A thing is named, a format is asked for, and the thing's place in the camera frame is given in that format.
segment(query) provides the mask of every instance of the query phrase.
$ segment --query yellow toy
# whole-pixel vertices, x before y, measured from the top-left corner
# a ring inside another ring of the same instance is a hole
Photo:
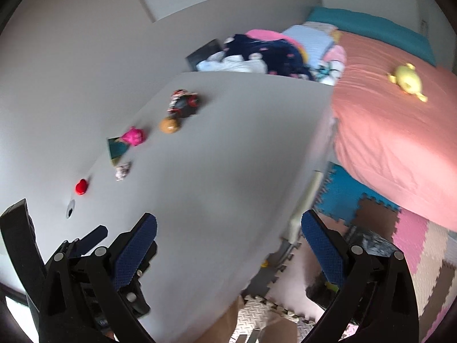
[[[389,74],[389,79],[408,94],[414,94],[423,102],[428,100],[428,98],[421,93],[422,82],[415,71],[415,67],[411,63],[406,63],[404,66],[398,66],[394,75]]]

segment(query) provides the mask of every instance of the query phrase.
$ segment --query coral bedsheet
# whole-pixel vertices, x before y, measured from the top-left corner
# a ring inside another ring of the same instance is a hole
[[[335,152],[358,181],[399,206],[457,230],[457,77],[407,52],[344,33],[347,65],[334,88]],[[423,103],[387,73],[412,63]]]

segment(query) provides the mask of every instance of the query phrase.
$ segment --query pile of clothes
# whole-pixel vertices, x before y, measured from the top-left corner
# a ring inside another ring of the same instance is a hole
[[[333,25],[305,22],[283,33],[252,29],[227,38],[223,51],[197,65],[198,71],[268,73],[334,85],[341,77],[346,53],[335,45]]]

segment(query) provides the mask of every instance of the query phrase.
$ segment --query teal pillow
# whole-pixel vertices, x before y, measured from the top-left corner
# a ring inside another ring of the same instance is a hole
[[[328,23],[341,31],[385,42],[436,66],[427,38],[391,20],[350,10],[316,6],[307,21]]]

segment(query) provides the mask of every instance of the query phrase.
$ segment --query pink figurine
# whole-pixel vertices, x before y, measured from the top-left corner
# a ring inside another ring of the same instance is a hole
[[[138,146],[146,140],[146,137],[142,129],[136,129],[132,126],[128,132],[120,137],[120,140],[122,140],[124,143]]]

